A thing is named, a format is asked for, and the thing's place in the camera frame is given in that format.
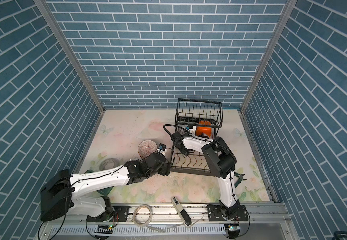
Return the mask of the red striped ceramic bowl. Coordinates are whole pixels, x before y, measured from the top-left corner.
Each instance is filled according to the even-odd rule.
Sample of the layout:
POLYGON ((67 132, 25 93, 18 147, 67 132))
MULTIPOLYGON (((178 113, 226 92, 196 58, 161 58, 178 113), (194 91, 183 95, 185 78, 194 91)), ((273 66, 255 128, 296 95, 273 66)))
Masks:
POLYGON ((152 140, 142 141, 138 146, 138 154, 141 159, 148 157, 157 150, 157 144, 152 140))

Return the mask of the black wire dish rack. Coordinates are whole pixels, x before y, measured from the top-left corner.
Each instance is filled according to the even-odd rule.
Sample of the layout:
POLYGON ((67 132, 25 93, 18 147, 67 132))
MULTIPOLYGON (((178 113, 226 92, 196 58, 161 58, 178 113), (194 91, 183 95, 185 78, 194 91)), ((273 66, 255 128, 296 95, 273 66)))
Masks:
POLYGON ((216 138, 222 127, 222 103, 210 100, 178 99, 175 111, 172 171, 211 176, 201 150, 216 138))

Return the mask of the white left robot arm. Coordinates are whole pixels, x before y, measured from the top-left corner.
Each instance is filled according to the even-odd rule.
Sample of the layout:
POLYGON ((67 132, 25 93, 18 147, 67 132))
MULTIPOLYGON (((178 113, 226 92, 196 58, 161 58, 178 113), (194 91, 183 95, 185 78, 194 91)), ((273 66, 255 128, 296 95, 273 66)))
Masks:
POLYGON ((156 174, 167 176, 171 166, 164 154, 152 153, 142 160, 128 161, 105 171, 71 174, 69 170, 61 170, 40 190, 40 219, 50 222, 68 214, 92 218, 111 214, 109 198, 84 200, 84 195, 110 187, 141 183, 156 174))

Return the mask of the orange plastic bowl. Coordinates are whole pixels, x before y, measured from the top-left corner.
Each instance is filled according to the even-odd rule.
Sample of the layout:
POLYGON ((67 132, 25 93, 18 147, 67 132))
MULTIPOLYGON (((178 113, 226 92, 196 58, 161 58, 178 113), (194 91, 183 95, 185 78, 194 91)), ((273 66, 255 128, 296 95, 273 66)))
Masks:
POLYGON ((209 121, 200 121, 199 126, 196 127, 195 135, 203 138, 211 138, 212 128, 209 121))

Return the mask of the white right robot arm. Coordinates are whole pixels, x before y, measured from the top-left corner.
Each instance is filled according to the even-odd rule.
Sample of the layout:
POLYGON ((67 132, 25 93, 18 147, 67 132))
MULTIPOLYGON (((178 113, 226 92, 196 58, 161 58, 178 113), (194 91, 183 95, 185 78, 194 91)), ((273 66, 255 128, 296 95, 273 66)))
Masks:
POLYGON ((202 153, 210 173, 217 178, 220 191, 220 211, 226 220, 249 220, 245 206, 241 205, 235 193, 234 170, 236 157, 221 137, 207 139, 175 132, 170 135, 173 145, 183 154, 195 151, 202 153))

